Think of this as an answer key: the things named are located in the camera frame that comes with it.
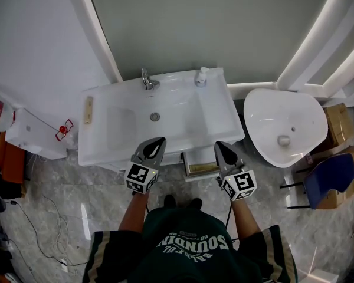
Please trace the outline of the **white rectangular stand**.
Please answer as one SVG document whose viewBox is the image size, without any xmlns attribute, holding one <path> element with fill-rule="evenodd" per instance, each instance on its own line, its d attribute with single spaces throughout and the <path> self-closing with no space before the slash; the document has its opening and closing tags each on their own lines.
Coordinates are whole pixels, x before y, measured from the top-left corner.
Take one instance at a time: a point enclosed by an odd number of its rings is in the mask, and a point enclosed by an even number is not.
<svg viewBox="0 0 354 283">
<path fill-rule="evenodd" d="M 338 274 L 316 269 L 315 271 L 309 273 L 301 281 L 299 281 L 299 283 L 337 283 L 338 279 Z"/>
</svg>

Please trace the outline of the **white cabinet drawer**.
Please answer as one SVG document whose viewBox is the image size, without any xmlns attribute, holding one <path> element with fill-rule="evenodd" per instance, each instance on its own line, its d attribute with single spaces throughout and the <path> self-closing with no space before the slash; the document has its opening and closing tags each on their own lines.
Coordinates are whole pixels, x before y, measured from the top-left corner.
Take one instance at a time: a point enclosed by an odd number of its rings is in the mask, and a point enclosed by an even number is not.
<svg viewBox="0 0 354 283">
<path fill-rule="evenodd" d="M 216 178 L 219 175 L 219 171 L 211 172 L 211 173 L 199 173 L 199 174 L 189 173 L 189 165 L 192 164 L 206 164 L 206 163 L 217 164 L 213 146 L 196 149 L 189 152 L 183 152 L 182 159 L 185 166 L 184 179 L 186 182 L 192 182 L 192 181 L 202 180 L 202 179 L 212 179 L 212 178 Z"/>
</svg>

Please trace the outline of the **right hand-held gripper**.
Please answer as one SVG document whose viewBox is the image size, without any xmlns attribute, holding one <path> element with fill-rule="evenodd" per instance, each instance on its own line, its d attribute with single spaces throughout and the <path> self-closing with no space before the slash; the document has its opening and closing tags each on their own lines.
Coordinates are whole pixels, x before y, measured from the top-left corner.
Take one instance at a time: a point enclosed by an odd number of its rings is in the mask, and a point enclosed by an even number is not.
<svg viewBox="0 0 354 283">
<path fill-rule="evenodd" d="M 216 141 L 214 152 L 220 169 L 217 182 L 231 201 L 245 199 L 256 190 L 254 171 L 243 164 L 241 151 L 234 144 Z"/>
</svg>

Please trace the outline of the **person's right forearm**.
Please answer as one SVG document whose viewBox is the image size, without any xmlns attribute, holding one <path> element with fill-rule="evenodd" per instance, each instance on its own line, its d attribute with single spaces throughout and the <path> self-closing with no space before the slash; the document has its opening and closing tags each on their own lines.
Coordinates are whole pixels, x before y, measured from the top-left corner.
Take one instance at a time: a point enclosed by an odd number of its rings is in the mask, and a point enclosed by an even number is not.
<svg viewBox="0 0 354 283">
<path fill-rule="evenodd" d="M 260 227 L 244 199 L 233 201 L 231 206 L 234 212 L 235 225 L 240 242 L 261 232 Z"/>
</svg>

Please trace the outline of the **blue chair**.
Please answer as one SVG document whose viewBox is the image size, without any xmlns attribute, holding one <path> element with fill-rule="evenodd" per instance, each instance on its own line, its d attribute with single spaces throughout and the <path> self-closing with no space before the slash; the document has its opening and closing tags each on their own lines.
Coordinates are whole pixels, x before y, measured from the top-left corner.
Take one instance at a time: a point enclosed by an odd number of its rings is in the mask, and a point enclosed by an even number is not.
<svg viewBox="0 0 354 283">
<path fill-rule="evenodd" d="M 317 209 L 331 191 L 344 193 L 354 180 L 354 160 L 350 153 L 331 156 L 320 162 L 302 182 L 281 185 L 280 189 L 304 186 L 308 205 L 288 206 L 288 209 Z"/>
</svg>

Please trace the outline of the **white and green bathtub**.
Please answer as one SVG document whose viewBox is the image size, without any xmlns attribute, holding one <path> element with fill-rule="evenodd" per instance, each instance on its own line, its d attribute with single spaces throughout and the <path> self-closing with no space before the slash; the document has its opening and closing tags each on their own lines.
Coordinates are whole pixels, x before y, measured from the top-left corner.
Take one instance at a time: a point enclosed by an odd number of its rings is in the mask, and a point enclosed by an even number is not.
<svg viewBox="0 0 354 283">
<path fill-rule="evenodd" d="M 262 163 L 287 168 L 327 137 L 323 108 L 305 93 L 255 89 L 244 101 L 244 145 Z"/>
</svg>

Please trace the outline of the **white pump soap bottle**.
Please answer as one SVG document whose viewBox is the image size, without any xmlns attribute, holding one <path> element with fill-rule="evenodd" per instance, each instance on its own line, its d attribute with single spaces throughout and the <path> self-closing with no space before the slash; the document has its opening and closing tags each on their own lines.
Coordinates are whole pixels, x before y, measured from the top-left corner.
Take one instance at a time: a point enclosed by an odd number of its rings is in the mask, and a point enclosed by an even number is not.
<svg viewBox="0 0 354 283">
<path fill-rule="evenodd" d="M 197 87 L 205 87 L 207 84 L 207 72 L 210 69 L 207 67 L 201 67 L 198 74 L 195 77 L 195 85 Z"/>
</svg>

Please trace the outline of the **person's green printed shirt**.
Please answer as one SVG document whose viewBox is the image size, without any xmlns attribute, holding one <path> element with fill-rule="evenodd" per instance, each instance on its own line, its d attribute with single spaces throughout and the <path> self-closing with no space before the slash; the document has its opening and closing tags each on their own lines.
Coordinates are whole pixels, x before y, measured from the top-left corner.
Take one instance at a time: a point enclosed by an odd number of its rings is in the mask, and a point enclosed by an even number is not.
<svg viewBox="0 0 354 283">
<path fill-rule="evenodd" d="M 97 231 L 83 283 L 296 283 L 279 226 L 232 244 L 223 222 L 191 208 L 157 208 L 143 231 Z"/>
</svg>

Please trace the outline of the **chrome faucet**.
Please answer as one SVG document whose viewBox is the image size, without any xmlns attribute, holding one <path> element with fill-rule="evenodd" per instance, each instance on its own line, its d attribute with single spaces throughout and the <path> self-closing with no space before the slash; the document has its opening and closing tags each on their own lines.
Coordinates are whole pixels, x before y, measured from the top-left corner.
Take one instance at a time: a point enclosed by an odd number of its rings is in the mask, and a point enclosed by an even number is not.
<svg viewBox="0 0 354 283">
<path fill-rule="evenodd" d="M 160 82 L 151 79 L 146 68 L 142 68 L 142 81 L 145 90 L 155 90 L 160 86 Z"/>
</svg>

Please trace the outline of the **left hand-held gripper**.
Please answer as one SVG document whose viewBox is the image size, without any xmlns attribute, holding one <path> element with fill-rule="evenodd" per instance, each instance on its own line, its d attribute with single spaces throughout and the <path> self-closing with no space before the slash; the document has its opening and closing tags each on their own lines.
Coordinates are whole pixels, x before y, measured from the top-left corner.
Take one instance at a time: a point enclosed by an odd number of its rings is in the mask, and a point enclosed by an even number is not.
<svg viewBox="0 0 354 283">
<path fill-rule="evenodd" d="M 159 166 L 166 149 L 166 138 L 155 137 L 142 142 L 127 164 L 125 183 L 128 189 L 147 193 L 156 183 Z"/>
</svg>

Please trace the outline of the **white ceramic sink basin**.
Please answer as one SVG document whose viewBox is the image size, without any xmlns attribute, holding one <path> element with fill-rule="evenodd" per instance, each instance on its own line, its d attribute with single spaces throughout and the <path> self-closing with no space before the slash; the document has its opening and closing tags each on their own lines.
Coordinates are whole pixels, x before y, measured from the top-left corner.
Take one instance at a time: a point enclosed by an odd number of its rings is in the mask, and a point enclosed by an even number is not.
<svg viewBox="0 0 354 283">
<path fill-rule="evenodd" d="M 114 149 L 154 137 L 165 137 L 170 151 L 242 140 L 223 69 L 209 70 L 205 87 L 195 85 L 196 75 L 195 70 L 156 75 L 160 86 L 155 90 L 145 90 L 136 78 L 83 91 L 81 106 L 93 97 L 93 115 L 90 124 L 79 124 L 79 164 L 100 165 Z M 154 112 L 159 121 L 150 119 Z"/>
</svg>

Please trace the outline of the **white water dispenser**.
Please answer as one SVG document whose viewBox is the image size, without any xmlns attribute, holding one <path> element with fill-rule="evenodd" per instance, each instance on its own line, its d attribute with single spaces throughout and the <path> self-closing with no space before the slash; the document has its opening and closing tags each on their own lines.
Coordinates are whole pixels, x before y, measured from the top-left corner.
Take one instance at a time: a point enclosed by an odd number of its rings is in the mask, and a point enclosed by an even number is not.
<svg viewBox="0 0 354 283">
<path fill-rule="evenodd" d="M 6 142 L 50 160 L 67 157 L 67 149 L 56 137 L 56 130 L 26 109 L 15 112 L 15 120 L 5 133 Z"/>
</svg>

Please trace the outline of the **white vanity cabinet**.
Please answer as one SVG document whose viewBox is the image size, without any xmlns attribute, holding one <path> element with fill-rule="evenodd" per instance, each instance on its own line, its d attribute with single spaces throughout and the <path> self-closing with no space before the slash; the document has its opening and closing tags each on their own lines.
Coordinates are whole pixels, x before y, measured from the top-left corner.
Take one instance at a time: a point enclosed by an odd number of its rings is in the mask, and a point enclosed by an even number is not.
<svg viewBox="0 0 354 283">
<path fill-rule="evenodd" d="M 114 149 L 114 152 L 110 153 L 109 156 L 107 157 L 107 161 L 101 162 L 100 166 L 109 169 L 112 171 L 116 172 L 124 172 L 126 171 L 127 164 L 130 161 L 131 157 L 135 155 L 136 149 L 141 143 L 138 144 L 131 144 L 130 146 L 126 146 L 123 149 Z M 206 147 L 214 147 L 214 144 L 210 146 L 204 146 L 204 147 L 194 147 L 191 149 L 181 149 L 181 150 L 172 150 L 170 151 L 168 149 L 168 146 L 170 145 L 170 142 L 166 140 L 166 149 L 165 153 L 162 159 L 162 162 L 159 166 L 159 169 L 162 166 L 169 166 L 169 165 L 175 165 L 175 164 L 181 164 L 183 163 L 182 159 L 182 153 L 183 152 L 189 152 L 192 150 L 196 149 L 201 149 L 201 148 L 206 148 Z"/>
</svg>

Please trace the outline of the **person's left forearm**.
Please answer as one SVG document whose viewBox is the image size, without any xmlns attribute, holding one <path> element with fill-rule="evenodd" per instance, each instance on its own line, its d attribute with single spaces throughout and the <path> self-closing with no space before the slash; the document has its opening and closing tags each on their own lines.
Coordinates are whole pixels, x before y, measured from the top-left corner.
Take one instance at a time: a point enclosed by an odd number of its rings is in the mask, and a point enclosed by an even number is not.
<svg viewBox="0 0 354 283">
<path fill-rule="evenodd" d="M 149 193 L 133 195 L 124 217 L 119 225 L 120 231 L 142 233 Z"/>
</svg>

